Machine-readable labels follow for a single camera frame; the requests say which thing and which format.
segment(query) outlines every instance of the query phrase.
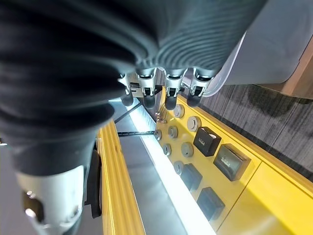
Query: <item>round button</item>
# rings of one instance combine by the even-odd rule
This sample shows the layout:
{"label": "round button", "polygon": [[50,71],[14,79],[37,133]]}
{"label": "round button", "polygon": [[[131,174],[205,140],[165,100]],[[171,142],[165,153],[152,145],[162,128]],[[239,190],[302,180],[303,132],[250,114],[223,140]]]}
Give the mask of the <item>round button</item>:
{"label": "round button", "polygon": [[184,142],[181,145],[181,153],[184,157],[190,158],[194,154],[194,148],[191,143]]}
{"label": "round button", "polygon": [[184,168],[184,163],[182,161],[176,161],[174,162],[173,167],[174,167],[176,174],[181,175],[182,170]]}
{"label": "round button", "polygon": [[159,141],[162,138],[161,130],[155,130],[154,136],[155,136],[156,140]]}
{"label": "round button", "polygon": [[191,116],[188,118],[187,127],[191,132],[196,132],[197,129],[201,126],[201,120],[197,116]]}
{"label": "round button", "polygon": [[170,156],[171,155],[171,152],[172,152],[172,149],[171,149],[171,146],[169,143],[166,143],[165,145],[163,145],[163,153],[166,155],[166,156]]}
{"label": "round button", "polygon": [[185,108],[183,105],[178,104],[176,105],[175,109],[174,109],[174,116],[176,118],[182,118],[185,114]]}
{"label": "round button", "polygon": [[175,139],[178,136],[178,129],[176,126],[170,126],[168,128],[168,135],[170,136],[170,138]]}

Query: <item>yellow cabinet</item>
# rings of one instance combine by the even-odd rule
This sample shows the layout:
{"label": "yellow cabinet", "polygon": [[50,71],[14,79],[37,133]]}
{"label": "yellow cabinet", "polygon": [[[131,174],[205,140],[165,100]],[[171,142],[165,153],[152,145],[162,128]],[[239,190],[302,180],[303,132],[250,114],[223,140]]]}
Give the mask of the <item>yellow cabinet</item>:
{"label": "yellow cabinet", "polygon": [[313,198],[261,163],[218,235],[311,235]]}

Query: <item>robotic arm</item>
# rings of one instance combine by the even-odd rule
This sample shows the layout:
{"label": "robotic arm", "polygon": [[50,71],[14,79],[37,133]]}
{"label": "robotic arm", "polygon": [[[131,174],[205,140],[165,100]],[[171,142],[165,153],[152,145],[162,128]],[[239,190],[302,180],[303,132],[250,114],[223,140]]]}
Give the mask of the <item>robotic arm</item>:
{"label": "robotic arm", "polygon": [[189,104],[265,0],[4,0],[0,3],[0,131],[12,147],[23,210],[40,235],[75,234],[97,130],[109,99],[132,102],[137,71],[147,108],[155,67],[173,109],[187,68]]}

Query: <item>digital display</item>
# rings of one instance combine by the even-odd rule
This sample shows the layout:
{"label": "digital display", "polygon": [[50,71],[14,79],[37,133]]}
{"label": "digital display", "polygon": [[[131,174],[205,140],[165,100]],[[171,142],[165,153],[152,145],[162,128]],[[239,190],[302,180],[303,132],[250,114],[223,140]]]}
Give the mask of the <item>digital display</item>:
{"label": "digital display", "polygon": [[249,162],[234,146],[223,144],[213,163],[230,181],[235,181],[241,178]]}

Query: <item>floor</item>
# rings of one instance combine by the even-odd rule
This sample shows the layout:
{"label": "floor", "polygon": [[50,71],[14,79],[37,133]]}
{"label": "floor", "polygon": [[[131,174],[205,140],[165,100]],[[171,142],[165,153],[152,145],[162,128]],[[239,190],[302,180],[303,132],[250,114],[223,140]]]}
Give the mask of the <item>floor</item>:
{"label": "floor", "polygon": [[[164,75],[157,78],[164,84]],[[313,182],[313,100],[256,85],[225,85],[202,98],[200,107]]]}

